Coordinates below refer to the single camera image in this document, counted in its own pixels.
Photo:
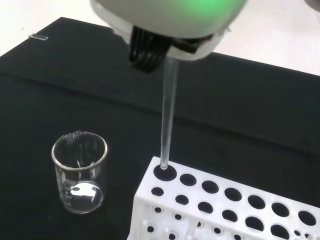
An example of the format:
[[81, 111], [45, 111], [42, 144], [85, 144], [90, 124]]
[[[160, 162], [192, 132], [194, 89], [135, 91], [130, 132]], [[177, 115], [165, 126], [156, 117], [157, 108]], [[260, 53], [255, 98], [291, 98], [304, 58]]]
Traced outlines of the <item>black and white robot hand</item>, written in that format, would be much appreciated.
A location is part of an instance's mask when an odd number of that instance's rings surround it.
[[92, 0], [94, 13], [129, 46], [135, 70], [152, 73], [166, 57], [197, 61], [221, 42], [245, 0]]

